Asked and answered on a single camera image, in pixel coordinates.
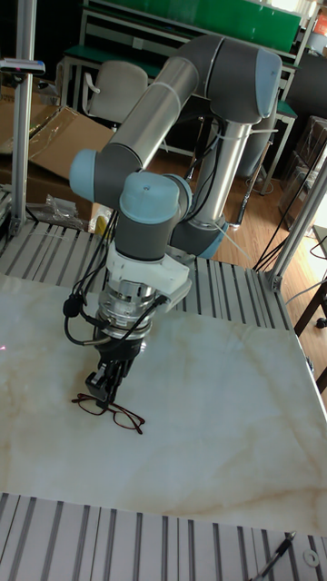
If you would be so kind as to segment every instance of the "light blue joint cover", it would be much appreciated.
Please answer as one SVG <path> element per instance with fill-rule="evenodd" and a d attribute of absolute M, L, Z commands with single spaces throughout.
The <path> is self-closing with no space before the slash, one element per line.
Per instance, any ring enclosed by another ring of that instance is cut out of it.
<path fill-rule="evenodd" d="M 96 151 L 83 149 L 74 157 L 69 172 L 69 184 L 74 193 L 94 202 L 94 167 Z"/>
<path fill-rule="evenodd" d="M 125 180 L 120 208 L 127 218 L 141 224 L 160 224 L 178 210 L 178 185 L 157 173 L 134 172 Z"/>
<path fill-rule="evenodd" d="M 227 232 L 228 226 L 229 226 L 229 223 L 225 222 L 223 227 L 222 227 L 222 230 L 224 232 Z M 210 246 L 208 246 L 208 248 L 205 249 L 205 251 L 199 255 L 199 258 L 206 258 L 206 259 L 212 258 L 213 255 L 215 254 L 215 252 L 217 251 L 218 246 L 222 242 L 223 238 L 224 238 L 223 233 L 219 231 L 217 238 L 215 238 L 215 240 L 210 244 Z"/>
<path fill-rule="evenodd" d="M 192 190 L 191 187 L 189 185 L 189 183 L 182 178 L 180 175 L 177 175 L 176 173 L 166 173 L 165 176 L 167 178 L 169 178 L 169 176 L 172 176 L 172 178 L 174 178 L 175 180 L 177 180 L 185 189 L 186 191 L 186 195 L 187 195 L 187 210 L 184 214 L 184 216 L 181 216 L 181 220 L 186 216 L 187 212 L 190 210 L 191 206 L 192 206 L 192 200 L 193 200 L 193 194 L 192 194 Z"/>
<path fill-rule="evenodd" d="M 278 54 L 260 48 L 255 64 L 255 93 L 261 117 L 269 117 L 272 112 L 281 72 L 282 60 Z"/>

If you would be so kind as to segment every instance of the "white mounting bracket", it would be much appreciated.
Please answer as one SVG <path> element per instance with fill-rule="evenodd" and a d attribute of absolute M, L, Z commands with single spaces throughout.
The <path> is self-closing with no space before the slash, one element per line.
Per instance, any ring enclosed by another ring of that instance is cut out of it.
<path fill-rule="evenodd" d="M 171 310 L 191 289 L 188 278 L 190 269 L 175 261 L 167 254 L 160 261 L 135 261 L 117 252 L 114 241 L 111 243 L 106 263 L 114 281 L 129 281 L 153 287 L 165 297 L 166 302 L 160 310 Z"/>

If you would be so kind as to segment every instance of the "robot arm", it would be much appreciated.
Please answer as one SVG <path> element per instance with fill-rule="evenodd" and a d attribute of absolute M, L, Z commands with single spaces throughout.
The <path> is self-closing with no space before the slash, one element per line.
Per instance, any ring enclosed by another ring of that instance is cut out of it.
<path fill-rule="evenodd" d="M 161 302 L 169 310 L 190 289 L 188 269 L 165 254 L 167 244 L 213 256 L 246 140 L 252 125 L 270 115 L 280 74 L 279 56 L 265 49 L 217 35 L 197 38 L 168 59 L 101 152 L 83 150 L 75 157 L 73 191 L 119 212 L 99 300 L 99 369 L 86 381 L 100 406 L 114 401 L 139 352 L 151 328 L 151 306 Z M 194 93 L 210 100 L 222 130 L 216 135 L 212 127 L 209 140 L 217 146 L 203 160 L 193 197 L 179 176 L 141 170 Z M 105 337 L 111 340 L 103 343 Z"/>

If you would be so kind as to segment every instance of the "metal slatted platform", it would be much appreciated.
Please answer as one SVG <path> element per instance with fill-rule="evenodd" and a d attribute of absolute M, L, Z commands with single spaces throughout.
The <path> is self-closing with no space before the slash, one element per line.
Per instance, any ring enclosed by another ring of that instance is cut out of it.
<path fill-rule="evenodd" d="M 0 255 L 0 272 L 71 288 L 96 244 L 86 232 L 28 222 Z M 191 277 L 192 289 L 178 310 L 292 328 L 282 297 L 261 273 L 197 259 Z M 91 291 L 102 289 L 103 278 L 100 273 Z M 283 533 L 3 494 L 0 581 L 247 581 L 282 538 Z M 318 555 L 316 568 L 304 561 L 308 549 Z M 297 535 L 271 580 L 313 579 L 327 581 L 327 541 Z"/>
<path fill-rule="evenodd" d="M 96 244 L 93 234 L 28 222 L 0 255 L 0 272 L 71 288 L 83 274 Z M 262 273 L 196 259 L 191 278 L 192 288 L 177 305 L 178 310 L 258 327 L 292 328 L 281 295 L 269 289 Z M 91 291 L 100 291 L 103 281 L 100 272 Z"/>
<path fill-rule="evenodd" d="M 0 581 L 249 581 L 283 539 L 266 530 L 3 494 Z M 317 567 L 307 564 L 308 551 Z M 326 551 L 327 539 L 298 534 L 267 579 L 323 581 Z"/>

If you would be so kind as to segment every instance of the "red eyeglass frame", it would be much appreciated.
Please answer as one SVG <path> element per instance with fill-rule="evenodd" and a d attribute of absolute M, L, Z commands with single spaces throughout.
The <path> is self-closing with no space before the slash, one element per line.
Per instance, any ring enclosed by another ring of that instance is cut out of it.
<path fill-rule="evenodd" d="M 91 414 L 92 416 L 102 416 L 106 411 L 111 411 L 112 414 L 114 414 L 113 420 L 117 426 L 120 426 L 121 428 L 125 428 L 125 429 L 135 429 L 138 434 L 143 434 L 140 426 L 145 424 L 145 419 L 141 418 L 141 416 L 138 416 L 133 411 L 130 411 L 129 409 L 126 409 L 126 408 L 122 408 L 122 406 L 118 406 L 118 404 L 116 404 L 116 403 L 111 403 L 111 404 L 109 404 L 109 406 L 107 408 L 101 409 L 100 413 L 96 414 L 93 411 L 89 411 L 88 409 L 83 408 L 83 406 L 81 404 L 83 404 L 84 401 L 97 401 L 97 399 L 94 398 L 93 396 L 89 396 L 86 393 L 77 393 L 77 398 L 72 399 L 72 403 L 77 403 L 78 406 L 83 411 L 85 411 L 87 414 Z M 124 413 L 125 416 L 127 416 L 131 420 L 134 427 L 129 428 L 128 426 L 124 426 L 123 424 L 120 424 L 119 421 L 116 421 L 116 414 L 117 413 Z"/>

